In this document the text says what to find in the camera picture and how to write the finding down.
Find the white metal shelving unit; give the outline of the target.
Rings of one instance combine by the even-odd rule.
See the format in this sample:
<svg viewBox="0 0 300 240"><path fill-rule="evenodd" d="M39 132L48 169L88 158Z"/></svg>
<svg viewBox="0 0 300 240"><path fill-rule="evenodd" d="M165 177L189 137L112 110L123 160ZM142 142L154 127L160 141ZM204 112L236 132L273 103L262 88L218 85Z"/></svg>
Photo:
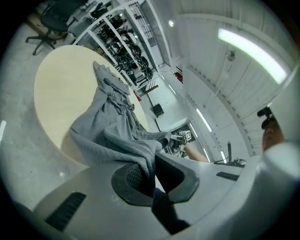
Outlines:
<svg viewBox="0 0 300 240"><path fill-rule="evenodd" d="M156 84L159 79L163 80L163 73L169 69L169 63L163 59L163 50L159 45L158 35L154 32L156 22L150 22L149 20L150 15L154 12L150 0L95 0L93 3L94 6L84 18L84 23L87 26L74 41L74 44L87 46L88 41L91 41L94 44L94 49L101 50L101 53L121 73L133 90L141 90L148 81L139 86L135 85L126 72L117 66L116 60L107 50L103 40L98 36L102 20L110 24L107 20L108 15L122 14L122 17L127 19L127 24L133 28L138 36L142 54L147 58L153 72L151 80L156 79Z"/></svg>

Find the ceiling tube light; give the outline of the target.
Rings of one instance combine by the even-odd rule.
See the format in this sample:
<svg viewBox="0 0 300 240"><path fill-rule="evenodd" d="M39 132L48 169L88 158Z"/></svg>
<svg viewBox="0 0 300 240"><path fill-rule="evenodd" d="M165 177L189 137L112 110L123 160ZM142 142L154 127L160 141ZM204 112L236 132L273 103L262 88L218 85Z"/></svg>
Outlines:
<svg viewBox="0 0 300 240"><path fill-rule="evenodd" d="M198 115L200 116L202 121L204 122L204 124L207 127L208 131L211 133L212 129L211 129L210 125L208 124L207 120L205 119L205 117L203 116L203 114L200 112L200 110L198 108L196 108L196 112L198 113Z"/></svg>
<svg viewBox="0 0 300 240"><path fill-rule="evenodd" d="M218 38L248 54L269 73L277 84L281 84L286 79L286 70L269 53L252 41L225 29L218 30Z"/></svg>

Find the staircase with wooden railing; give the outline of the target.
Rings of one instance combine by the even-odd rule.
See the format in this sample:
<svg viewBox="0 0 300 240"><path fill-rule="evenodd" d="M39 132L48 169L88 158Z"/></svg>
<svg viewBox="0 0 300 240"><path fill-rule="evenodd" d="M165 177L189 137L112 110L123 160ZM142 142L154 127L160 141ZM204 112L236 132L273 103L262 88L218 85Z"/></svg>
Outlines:
<svg viewBox="0 0 300 240"><path fill-rule="evenodd" d="M156 79L148 81L147 84L141 88L142 96L148 94L149 92L155 90L156 88L158 88L158 85L156 84Z"/></svg>

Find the person's right forearm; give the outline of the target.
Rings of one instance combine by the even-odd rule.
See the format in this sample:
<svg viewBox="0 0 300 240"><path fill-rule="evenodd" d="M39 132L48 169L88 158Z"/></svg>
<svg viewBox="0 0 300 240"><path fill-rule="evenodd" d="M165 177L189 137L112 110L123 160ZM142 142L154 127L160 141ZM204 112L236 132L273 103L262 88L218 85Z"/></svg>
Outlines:
<svg viewBox="0 0 300 240"><path fill-rule="evenodd" d="M187 143L185 145L184 150L185 150L187 156L191 160L209 163L209 160L204 155L202 155L200 152L195 150L190 143Z"/></svg>

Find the grey cloth garment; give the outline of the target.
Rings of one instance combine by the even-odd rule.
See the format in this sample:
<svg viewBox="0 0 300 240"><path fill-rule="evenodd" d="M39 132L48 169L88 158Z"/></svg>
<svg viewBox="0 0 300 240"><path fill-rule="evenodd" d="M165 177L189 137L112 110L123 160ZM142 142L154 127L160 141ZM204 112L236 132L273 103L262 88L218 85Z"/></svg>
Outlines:
<svg viewBox="0 0 300 240"><path fill-rule="evenodd" d="M111 161L138 164L148 181L155 185L149 206L170 234L186 229L189 224L177 216L155 175L155 156L169 142L170 133L144 130L129 101L129 87L109 68L93 62L97 88L89 108L70 127L70 135L88 163Z"/></svg>

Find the black office chair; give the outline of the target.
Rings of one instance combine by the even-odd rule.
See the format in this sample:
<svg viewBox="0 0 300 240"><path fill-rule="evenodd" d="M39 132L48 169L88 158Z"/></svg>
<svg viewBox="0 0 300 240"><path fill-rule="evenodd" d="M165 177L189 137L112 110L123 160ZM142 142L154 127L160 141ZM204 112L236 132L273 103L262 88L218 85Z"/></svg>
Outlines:
<svg viewBox="0 0 300 240"><path fill-rule="evenodd" d="M46 28L45 33L39 33L37 36L27 37L25 42L30 40L39 40L37 47L32 55L36 55L42 44L47 44L55 49L57 39L51 37L52 33L65 34L68 32L71 24L77 19L74 17L71 23L68 23L70 17L87 4L88 0L53 0L47 5L40 15L40 23Z"/></svg>

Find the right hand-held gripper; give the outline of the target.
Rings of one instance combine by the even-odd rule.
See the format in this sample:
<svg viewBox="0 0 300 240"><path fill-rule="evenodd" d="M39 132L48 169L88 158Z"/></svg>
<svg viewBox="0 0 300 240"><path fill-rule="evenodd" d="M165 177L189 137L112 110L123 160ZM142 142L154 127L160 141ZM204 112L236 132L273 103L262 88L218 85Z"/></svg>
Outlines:
<svg viewBox="0 0 300 240"><path fill-rule="evenodd" d="M172 143L172 149L185 152L185 146L191 138L190 130L180 131L177 134L171 135L170 142Z"/></svg>

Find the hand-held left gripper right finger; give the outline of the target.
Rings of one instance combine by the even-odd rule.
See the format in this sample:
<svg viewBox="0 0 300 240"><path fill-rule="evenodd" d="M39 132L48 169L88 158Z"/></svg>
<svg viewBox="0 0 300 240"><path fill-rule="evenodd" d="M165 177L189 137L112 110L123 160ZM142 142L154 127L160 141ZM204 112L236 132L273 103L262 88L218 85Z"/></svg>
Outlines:
<svg viewBox="0 0 300 240"><path fill-rule="evenodd" d="M194 170L161 153L155 156L155 175L171 202L187 202L199 187Z"/></svg>

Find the group of black helmets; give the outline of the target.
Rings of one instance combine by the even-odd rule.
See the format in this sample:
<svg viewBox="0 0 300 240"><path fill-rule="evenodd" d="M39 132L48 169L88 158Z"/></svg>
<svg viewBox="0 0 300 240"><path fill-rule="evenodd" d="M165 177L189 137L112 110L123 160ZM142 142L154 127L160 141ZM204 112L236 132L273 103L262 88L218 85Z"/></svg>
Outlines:
<svg viewBox="0 0 300 240"><path fill-rule="evenodd" d="M153 72L147 58L143 55L138 36L133 28L127 24L127 19L122 14L108 15L107 24L104 20L100 23L97 34L105 43L109 53L114 57L117 66L126 72L130 80L137 86L153 78Z"/></svg>

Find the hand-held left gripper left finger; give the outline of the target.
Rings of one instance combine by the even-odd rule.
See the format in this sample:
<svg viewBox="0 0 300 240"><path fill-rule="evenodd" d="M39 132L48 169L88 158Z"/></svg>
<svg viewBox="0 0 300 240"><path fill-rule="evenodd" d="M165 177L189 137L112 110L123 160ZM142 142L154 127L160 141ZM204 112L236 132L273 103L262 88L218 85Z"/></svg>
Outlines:
<svg viewBox="0 0 300 240"><path fill-rule="evenodd" d="M111 178L115 193L130 205L151 206L155 185L151 184L135 163L128 163L114 172Z"/></svg>

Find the black crate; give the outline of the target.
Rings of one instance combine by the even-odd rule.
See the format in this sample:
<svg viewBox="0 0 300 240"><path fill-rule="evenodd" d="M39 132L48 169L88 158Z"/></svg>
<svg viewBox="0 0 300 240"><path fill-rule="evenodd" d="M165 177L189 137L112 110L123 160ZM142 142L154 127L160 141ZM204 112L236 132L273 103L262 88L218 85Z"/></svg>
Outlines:
<svg viewBox="0 0 300 240"><path fill-rule="evenodd" d="M156 104L152 107L152 110L155 114L155 116L158 118L159 116L161 116L162 114L164 114L164 111L162 109L162 106L160 104Z"/></svg>

